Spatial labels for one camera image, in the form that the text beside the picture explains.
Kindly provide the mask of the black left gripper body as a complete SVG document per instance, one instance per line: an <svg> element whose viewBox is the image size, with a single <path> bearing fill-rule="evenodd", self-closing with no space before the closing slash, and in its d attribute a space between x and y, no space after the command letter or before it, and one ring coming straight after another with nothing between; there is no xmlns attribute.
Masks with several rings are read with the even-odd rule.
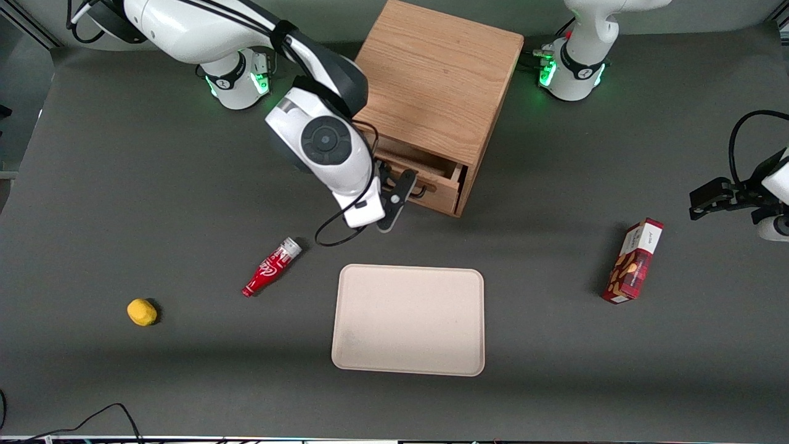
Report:
<svg viewBox="0 0 789 444"><path fill-rule="evenodd" d="M758 208L779 208L787 204L787 150L780 149L759 163L749 179L738 176L735 157L732 154L732 180L736 205Z"/></svg>

